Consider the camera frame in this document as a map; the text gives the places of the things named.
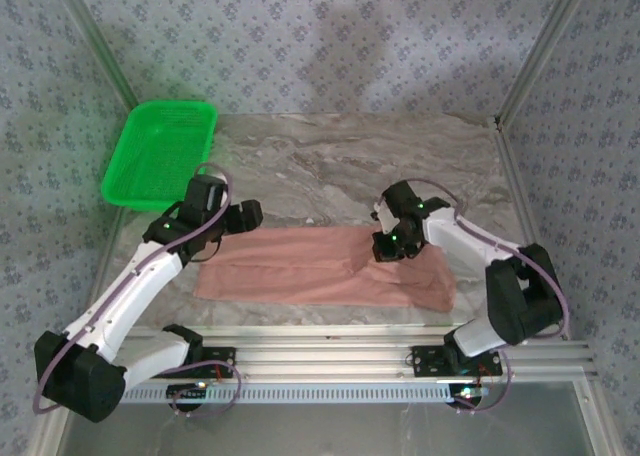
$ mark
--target marble surface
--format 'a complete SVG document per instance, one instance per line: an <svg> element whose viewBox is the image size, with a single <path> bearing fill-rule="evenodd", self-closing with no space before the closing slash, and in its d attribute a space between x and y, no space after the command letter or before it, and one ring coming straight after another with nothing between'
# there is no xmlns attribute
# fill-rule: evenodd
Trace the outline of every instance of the marble surface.
<svg viewBox="0 0 640 456"><path fill-rule="evenodd" d="M265 227L370 224L373 202L402 178L428 177L469 203L466 216L511 240L522 240L491 131L444 114L221 116L211 161L234 176L234 201L257 199ZM422 197L442 196L426 185ZM107 274L130 259L151 220L128 213ZM454 310L234 303L195 298L197 264L156 297L139 325L448 325L471 319L485 299L484 281L450 258L457 279Z"/></svg>

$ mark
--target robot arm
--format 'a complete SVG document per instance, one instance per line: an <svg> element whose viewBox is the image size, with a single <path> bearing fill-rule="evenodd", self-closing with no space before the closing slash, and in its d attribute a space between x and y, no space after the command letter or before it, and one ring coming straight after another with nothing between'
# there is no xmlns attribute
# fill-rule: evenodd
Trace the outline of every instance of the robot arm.
<svg viewBox="0 0 640 456"><path fill-rule="evenodd" d="M226 183L218 178L194 176L185 200L151 223L143 243L104 294L62 334L46 331L38 339L34 353L39 381L52 361L59 359L44 385L44 396L98 422L115 409L126 390L167 369L199 361L197 335L176 325L140 347L120 351L120 346L156 295L208 242L220 242L224 233L251 231L261 224L260 204L243 201L227 205L206 231L167 246L212 220L223 207L226 190ZM74 336L77 339L71 344Z"/></svg>
<svg viewBox="0 0 640 456"><path fill-rule="evenodd" d="M562 307L553 289L516 257L526 256L557 282L549 255L541 246L520 247L500 239L456 217L454 209L440 198L421 200L406 181L388 188L374 209L382 225L382 231L373 235L377 261L413 258L424 245L435 244L485 277L486 311L445 336L445 355L454 371L473 357L506 344L517 345L562 320ZM469 230L495 244L479 240Z"/></svg>

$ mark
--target pink cloth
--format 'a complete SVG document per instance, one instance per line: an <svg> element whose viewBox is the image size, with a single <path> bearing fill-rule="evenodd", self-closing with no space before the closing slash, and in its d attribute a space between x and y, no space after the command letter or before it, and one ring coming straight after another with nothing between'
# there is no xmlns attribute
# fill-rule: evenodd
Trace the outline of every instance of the pink cloth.
<svg viewBox="0 0 640 456"><path fill-rule="evenodd" d="M225 236L202 264L195 295L223 301L419 306L451 311L455 279L442 250L377 263L375 227L257 229Z"/></svg>

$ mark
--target green plastic basket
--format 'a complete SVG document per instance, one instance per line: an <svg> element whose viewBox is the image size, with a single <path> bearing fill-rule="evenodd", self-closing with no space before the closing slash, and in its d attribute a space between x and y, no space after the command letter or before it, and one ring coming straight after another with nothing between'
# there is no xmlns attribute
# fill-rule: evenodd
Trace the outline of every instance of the green plastic basket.
<svg viewBox="0 0 640 456"><path fill-rule="evenodd" d="M136 106L102 181L111 204L164 211L184 198L198 164L209 158L218 112L200 101L148 101Z"/></svg>

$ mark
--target metal frame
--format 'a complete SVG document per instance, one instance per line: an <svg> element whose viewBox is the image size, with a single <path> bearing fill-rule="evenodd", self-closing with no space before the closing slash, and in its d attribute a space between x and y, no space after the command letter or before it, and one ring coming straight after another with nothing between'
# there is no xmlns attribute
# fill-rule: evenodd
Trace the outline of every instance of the metal frame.
<svg viewBox="0 0 640 456"><path fill-rule="evenodd" d="M102 68L107 80L113 87L122 104L131 111L138 105L138 98L129 85L120 65L113 56L113 52L102 35L98 24L91 16L84 0L62 0L69 12L69 16L87 42L96 62Z"/></svg>
<svg viewBox="0 0 640 456"><path fill-rule="evenodd" d="M540 243L542 241L540 230L533 216L533 210L527 197L522 176L520 175L520 171L518 171L518 163L509 138L507 138L502 129L500 129L500 126L496 125L493 118L487 120L487 123L490 128L495 127L493 139L498 150L498 157L502 162L509 193L513 198L513 205L515 206L516 215L522 228L524 242L527 244Z"/></svg>
<svg viewBox="0 0 640 456"><path fill-rule="evenodd" d="M199 328L205 345L237 348L237 367L251 383L410 383L418 381L405 359L414 345L441 344L451 327L237 326ZM134 328L127 343L157 330ZM588 344L584 341L530 340L505 350L513 383L571 382L596 455L624 455ZM154 380L177 383L180 380ZM472 378L421 378L425 384L468 383ZM64 442L69 412L41 417L27 454L56 455Z"/></svg>
<svg viewBox="0 0 640 456"><path fill-rule="evenodd" d="M505 132L546 66L580 1L582 0L555 0L549 17L540 29L527 59L498 111L501 129Z"/></svg>

